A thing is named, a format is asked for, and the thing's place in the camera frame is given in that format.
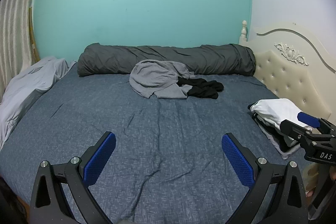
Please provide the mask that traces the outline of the person right hand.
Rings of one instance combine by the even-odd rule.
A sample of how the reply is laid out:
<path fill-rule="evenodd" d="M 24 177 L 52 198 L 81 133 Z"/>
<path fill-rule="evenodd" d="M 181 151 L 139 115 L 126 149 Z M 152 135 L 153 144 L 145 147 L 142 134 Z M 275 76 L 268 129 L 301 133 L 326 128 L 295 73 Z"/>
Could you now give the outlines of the person right hand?
<path fill-rule="evenodd" d="M 319 167 L 320 165 L 314 162 L 308 165 L 303 170 L 302 177 L 307 203 L 311 202 L 315 188 L 317 187 L 319 178 Z"/>

